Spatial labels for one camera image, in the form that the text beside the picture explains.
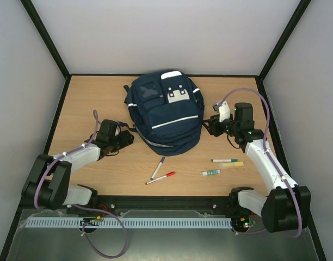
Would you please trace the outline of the purple capped marker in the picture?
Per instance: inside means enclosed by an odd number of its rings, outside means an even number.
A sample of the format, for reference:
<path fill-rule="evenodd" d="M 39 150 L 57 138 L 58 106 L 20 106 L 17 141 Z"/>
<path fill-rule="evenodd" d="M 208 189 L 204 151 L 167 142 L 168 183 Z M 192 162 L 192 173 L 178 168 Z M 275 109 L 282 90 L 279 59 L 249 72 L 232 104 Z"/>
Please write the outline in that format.
<path fill-rule="evenodd" d="M 160 159 L 160 161 L 159 161 L 159 163 L 158 163 L 156 169 L 154 170 L 154 172 L 153 172 L 153 174 L 152 174 L 150 180 L 153 180 L 153 179 L 155 178 L 155 176 L 156 176 L 156 174 L 158 173 L 159 169 L 161 168 L 161 166 L 162 166 L 164 160 L 165 160 L 165 157 L 162 157 L 162 158 Z"/>

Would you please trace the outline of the yellow capped glue stick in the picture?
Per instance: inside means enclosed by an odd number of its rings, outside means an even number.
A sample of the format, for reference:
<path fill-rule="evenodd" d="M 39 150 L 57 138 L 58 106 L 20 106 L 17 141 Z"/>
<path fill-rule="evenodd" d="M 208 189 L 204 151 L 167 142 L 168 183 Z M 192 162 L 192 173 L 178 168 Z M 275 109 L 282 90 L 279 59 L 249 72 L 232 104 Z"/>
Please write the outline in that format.
<path fill-rule="evenodd" d="M 244 166 L 243 161 L 234 161 L 234 162 L 225 162 L 225 163 L 219 163 L 220 169 L 229 169 L 233 167 L 241 167 Z"/>

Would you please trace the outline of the teal capped marker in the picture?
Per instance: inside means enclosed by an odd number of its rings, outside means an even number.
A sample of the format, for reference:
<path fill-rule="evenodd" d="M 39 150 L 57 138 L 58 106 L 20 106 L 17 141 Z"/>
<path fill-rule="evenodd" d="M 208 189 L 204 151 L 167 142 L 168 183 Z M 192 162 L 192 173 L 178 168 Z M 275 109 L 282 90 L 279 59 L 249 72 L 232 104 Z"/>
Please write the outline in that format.
<path fill-rule="evenodd" d="M 238 159 L 211 159 L 211 162 L 214 162 L 214 163 L 231 163 L 231 162 L 238 162 Z"/>

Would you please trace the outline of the green white glue stick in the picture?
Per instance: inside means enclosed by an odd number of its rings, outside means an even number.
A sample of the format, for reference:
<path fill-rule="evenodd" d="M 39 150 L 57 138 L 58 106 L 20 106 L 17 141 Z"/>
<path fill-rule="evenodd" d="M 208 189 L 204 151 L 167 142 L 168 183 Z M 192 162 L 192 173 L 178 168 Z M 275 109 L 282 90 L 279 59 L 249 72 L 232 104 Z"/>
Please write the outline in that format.
<path fill-rule="evenodd" d="M 219 169 L 217 169 L 217 170 L 203 171 L 202 175 L 203 176 L 211 176 L 211 175 L 217 175 L 217 174 L 220 174 L 220 173 L 221 173 L 221 171 Z"/>

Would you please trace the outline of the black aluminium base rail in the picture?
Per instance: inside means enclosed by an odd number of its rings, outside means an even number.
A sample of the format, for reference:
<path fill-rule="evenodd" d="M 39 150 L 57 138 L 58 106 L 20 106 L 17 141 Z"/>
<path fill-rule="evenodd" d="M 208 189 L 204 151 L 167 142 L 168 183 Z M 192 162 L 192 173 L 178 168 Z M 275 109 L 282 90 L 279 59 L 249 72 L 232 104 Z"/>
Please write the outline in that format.
<path fill-rule="evenodd" d="M 215 216 L 243 218 L 251 215 L 231 196 L 93 196 L 86 205 L 119 216 L 129 210 L 194 210 Z"/>

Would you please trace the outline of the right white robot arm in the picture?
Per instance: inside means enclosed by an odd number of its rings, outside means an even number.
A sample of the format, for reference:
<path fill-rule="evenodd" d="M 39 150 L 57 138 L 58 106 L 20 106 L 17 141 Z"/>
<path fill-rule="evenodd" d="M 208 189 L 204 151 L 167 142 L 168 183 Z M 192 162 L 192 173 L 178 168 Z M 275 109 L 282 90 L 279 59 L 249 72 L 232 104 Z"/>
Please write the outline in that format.
<path fill-rule="evenodd" d="M 234 113 L 227 102 L 214 105 L 216 115 L 203 121 L 213 136 L 227 134 L 250 158 L 261 175 L 268 196 L 251 187 L 231 190 L 230 208 L 241 213 L 245 209 L 261 217 L 268 232 L 302 231 L 307 227 L 311 193 L 306 186 L 299 186 L 285 171 L 272 152 L 267 137 L 255 128 L 253 107 L 250 103 L 236 103 Z"/>

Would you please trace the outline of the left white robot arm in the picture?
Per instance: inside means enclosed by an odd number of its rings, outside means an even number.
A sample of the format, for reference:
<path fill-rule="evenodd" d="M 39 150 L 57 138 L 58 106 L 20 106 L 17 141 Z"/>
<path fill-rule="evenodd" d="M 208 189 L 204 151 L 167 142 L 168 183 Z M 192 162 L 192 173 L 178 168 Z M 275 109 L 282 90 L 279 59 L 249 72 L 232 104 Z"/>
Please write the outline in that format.
<path fill-rule="evenodd" d="M 70 185 L 70 176 L 82 167 L 104 157 L 115 156 L 133 144 L 134 128 L 123 122 L 103 120 L 94 133 L 78 147 L 61 154 L 37 156 L 22 188 L 24 200 L 37 209 L 57 210 L 62 206 L 86 206 L 94 190 L 83 185 Z"/>

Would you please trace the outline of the red capped marker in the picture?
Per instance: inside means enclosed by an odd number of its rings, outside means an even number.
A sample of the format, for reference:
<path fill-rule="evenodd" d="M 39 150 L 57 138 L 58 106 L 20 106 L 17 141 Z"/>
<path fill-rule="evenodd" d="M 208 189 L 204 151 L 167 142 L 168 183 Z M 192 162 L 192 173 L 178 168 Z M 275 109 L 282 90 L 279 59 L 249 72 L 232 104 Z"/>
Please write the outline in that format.
<path fill-rule="evenodd" d="M 160 176 L 160 177 L 158 177 L 158 178 L 155 178 L 155 179 L 153 179 L 153 180 L 150 180 L 150 181 L 146 182 L 145 185 L 149 185 L 149 184 L 151 184 L 151 183 L 154 183 L 154 182 L 160 181 L 160 180 L 165 179 L 165 178 L 167 178 L 167 177 L 173 176 L 174 174 L 176 174 L 175 171 L 169 172 L 169 173 L 167 173 L 167 174 L 165 174 L 165 175 L 163 175 L 163 176 Z"/>

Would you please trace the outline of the navy blue student backpack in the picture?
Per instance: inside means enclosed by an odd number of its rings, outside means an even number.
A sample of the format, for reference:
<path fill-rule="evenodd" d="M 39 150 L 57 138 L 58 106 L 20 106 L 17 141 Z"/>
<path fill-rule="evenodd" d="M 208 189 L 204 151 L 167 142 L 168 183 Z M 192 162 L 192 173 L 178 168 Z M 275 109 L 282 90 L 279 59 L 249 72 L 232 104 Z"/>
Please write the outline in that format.
<path fill-rule="evenodd" d="M 164 70 L 144 74 L 124 89 L 124 103 L 134 123 L 131 130 L 155 153 L 177 156 L 198 144 L 204 98 L 183 72 Z"/>

